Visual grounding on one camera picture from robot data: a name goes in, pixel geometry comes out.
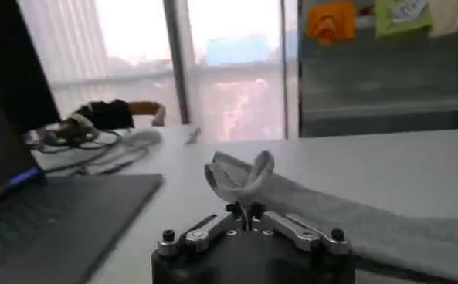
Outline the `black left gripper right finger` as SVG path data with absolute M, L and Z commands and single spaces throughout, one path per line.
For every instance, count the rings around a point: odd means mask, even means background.
M 319 230 L 299 215 L 280 215 L 259 202 L 250 205 L 247 217 L 253 231 L 278 232 L 301 251 L 323 249 L 331 255 L 347 255 L 351 252 L 351 244 L 341 229 L 334 228 L 330 232 Z

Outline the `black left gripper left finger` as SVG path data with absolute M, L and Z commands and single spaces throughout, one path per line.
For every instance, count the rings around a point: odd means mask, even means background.
M 165 229 L 157 243 L 157 253 L 162 257 L 176 257 L 180 254 L 200 253 L 220 235 L 245 229 L 248 224 L 246 213 L 238 203 L 227 204 L 225 212 L 210 215 L 191 228 L 176 235 L 175 230 Z

